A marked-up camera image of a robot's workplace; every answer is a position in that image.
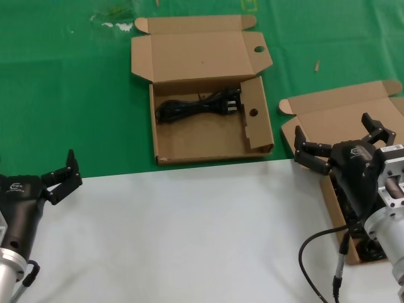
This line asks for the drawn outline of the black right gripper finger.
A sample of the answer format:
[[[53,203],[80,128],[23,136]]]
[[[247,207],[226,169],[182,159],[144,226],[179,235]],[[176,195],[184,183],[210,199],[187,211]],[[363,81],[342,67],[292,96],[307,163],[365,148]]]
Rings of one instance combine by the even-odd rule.
[[[363,113],[361,122],[368,132],[362,141],[372,145],[378,141],[383,141],[386,146],[394,145],[396,133],[385,128],[381,121],[372,119],[368,113]]]
[[[328,159],[331,155],[331,145],[306,141],[300,126],[295,127],[294,161],[318,173],[329,174],[331,166]]]

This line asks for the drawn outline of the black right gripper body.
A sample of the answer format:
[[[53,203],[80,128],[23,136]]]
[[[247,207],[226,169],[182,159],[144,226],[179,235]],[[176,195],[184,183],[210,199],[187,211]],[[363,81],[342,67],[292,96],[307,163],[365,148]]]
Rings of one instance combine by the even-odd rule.
[[[373,140],[349,140],[333,145],[329,157],[337,183],[360,218],[376,211],[380,169],[372,161],[375,152]]]

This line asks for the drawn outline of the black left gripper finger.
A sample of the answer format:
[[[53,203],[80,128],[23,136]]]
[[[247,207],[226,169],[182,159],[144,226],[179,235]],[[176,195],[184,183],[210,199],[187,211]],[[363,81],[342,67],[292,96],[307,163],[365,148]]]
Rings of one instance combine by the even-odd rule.
[[[40,178],[47,188],[43,192],[43,197],[52,205],[57,205],[78,189],[83,181],[73,149],[68,151],[65,167],[44,174]]]

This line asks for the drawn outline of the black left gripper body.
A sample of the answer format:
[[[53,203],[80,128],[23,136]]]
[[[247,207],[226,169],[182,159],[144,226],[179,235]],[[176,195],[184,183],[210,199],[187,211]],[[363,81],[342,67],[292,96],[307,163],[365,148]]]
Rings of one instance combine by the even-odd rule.
[[[45,189],[39,176],[1,176],[1,214],[7,223],[2,248],[30,256],[43,215]]]

